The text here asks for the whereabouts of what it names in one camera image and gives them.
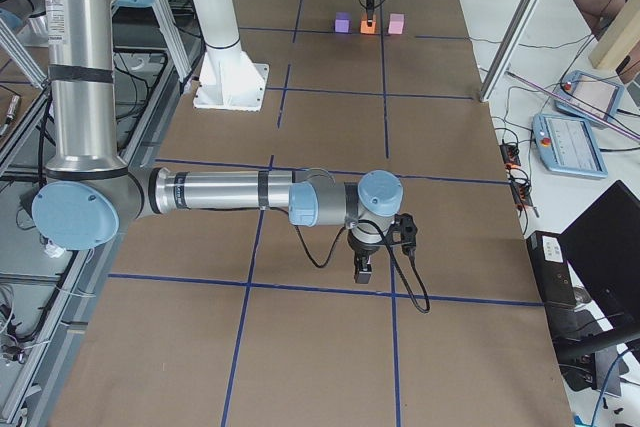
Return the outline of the orange foam cube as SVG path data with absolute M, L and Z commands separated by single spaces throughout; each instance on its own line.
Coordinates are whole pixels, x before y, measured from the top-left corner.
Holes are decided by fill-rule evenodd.
M 375 20 L 369 22 L 367 19 L 364 19 L 360 22 L 360 33 L 363 35 L 375 35 L 376 27 L 377 23 Z

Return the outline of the light pink foam cube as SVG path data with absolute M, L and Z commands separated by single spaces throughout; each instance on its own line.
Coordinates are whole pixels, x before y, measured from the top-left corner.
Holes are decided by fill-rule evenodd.
M 389 35 L 402 35 L 405 25 L 405 16 L 401 13 L 391 13 L 388 22 Z

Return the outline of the dark purple foam cube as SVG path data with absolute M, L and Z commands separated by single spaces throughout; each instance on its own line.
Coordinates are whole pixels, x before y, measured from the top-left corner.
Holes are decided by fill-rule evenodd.
M 349 33 L 351 16 L 347 12 L 337 12 L 334 19 L 334 31 L 336 33 Z

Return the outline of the orange black connector strip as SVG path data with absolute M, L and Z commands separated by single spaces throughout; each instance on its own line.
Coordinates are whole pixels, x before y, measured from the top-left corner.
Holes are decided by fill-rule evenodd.
M 515 142 L 502 141 L 499 148 L 516 208 L 519 211 L 533 208 L 532 183 L 529 174 L 521 165 L 519 147 Z

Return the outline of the black box with label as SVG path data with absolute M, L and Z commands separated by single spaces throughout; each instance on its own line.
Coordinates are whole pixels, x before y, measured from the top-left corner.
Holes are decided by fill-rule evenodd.
M 526 244 L 542 302 L 559 308 L 575 308 L 576 299 L 568 263 L 558 235 L 535 231 L 526 239 Z

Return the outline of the person's leg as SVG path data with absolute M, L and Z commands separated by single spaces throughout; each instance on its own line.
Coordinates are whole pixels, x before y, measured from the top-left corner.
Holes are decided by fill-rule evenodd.
M 614 19 L 627 0 L 574 0 L 577 8 L 594 35 L 601 30 L 603 20 Z

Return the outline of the near blue teach pendant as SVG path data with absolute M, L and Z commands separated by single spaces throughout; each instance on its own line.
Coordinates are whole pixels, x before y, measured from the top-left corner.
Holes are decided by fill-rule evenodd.
M 604 179 L 608 170 L 585 119 L 564 115 L 536 114 L 532 131 L 540 159 L 556 174 Z

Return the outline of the blue teach pendant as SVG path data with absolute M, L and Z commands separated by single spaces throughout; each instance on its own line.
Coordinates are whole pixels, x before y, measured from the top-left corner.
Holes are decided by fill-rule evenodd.
M 536 114 L 532 131 L 540 159 L 556 174 L 604 179 L 608 170 L 585 119 L 564 115 Z
M 614 81 L 575 70 L 554 87 L 560 111 L 590 122 L 613 122 L 623 97 L 624 87 Z

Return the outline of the black laptop computer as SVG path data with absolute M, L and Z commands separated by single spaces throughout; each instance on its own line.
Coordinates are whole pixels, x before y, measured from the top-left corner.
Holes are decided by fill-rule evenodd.
M 639 318 L 639 199 L 615 181 L 560 235 L 562 253 L 607 315 Z

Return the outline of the far blue teach pendant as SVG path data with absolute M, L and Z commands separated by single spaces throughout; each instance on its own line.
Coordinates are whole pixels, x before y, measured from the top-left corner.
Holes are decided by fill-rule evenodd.
M 560 111 L 590 122 L 613 122 L 623 97 L 624 87 L 614 81 L 575 70 L 554 87 Z

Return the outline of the wooden beam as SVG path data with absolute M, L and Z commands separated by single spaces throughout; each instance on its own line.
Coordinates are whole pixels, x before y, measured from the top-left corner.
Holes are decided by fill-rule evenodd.
M 597 46 L 589 54 L 597 69 L 615 70 L 624 83 L 639 74 L 639 0 L 627 0 L 612 20 L 601 22 Z

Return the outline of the aluminium frame post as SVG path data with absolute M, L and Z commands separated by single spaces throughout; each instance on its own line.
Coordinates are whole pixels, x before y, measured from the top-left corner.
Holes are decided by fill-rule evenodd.
M 498 81 L 506 73 L 509 61 L 539 1 L 520 0 L 483 81 L 479 92 L 479 100 L 481 102 L 487 102 L 490 99 Z

